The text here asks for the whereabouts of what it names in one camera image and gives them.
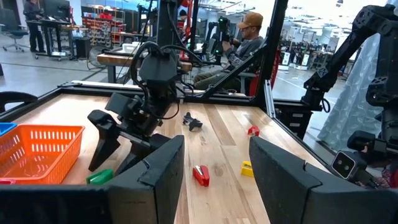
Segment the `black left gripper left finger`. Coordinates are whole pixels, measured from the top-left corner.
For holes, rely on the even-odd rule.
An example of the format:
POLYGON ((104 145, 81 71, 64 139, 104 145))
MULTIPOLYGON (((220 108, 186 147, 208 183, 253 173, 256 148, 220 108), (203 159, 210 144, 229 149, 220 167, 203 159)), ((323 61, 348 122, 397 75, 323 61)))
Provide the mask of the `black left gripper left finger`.
POLYGON ((1 223, 173 223, 184 146, 176 135, 102 185, 3 185, 1 223))

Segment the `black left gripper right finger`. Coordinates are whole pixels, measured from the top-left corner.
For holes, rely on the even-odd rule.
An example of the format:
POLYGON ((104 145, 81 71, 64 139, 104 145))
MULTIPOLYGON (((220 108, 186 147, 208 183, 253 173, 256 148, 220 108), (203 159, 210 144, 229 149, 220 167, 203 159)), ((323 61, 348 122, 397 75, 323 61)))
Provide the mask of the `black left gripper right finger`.
POLYGON ((260 137, 249 157, 271 223, 397 223, 397 191, 348 153, 337 154, 333 174, 260 137))

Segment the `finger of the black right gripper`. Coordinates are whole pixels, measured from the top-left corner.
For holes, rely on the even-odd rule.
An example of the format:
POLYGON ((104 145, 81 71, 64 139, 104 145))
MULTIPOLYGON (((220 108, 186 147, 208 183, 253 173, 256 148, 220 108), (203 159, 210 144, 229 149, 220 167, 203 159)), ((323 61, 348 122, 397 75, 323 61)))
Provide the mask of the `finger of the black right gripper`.
POLYGON ((97 128, 99 140, 88 170, 94 172, 120 146, 120 130, 113 117, 101 110, 93 110, 88 115, 89 121, 97 128))
POLYGON ((161 134, 154 134, 151 137, 144 139, 138 138, 137 140, 130 140, 130 152, 116 170, 115 175, 122 174, 124 171, 136 165, 138 162, 143 160, 169 140, 169 137, 161 134))

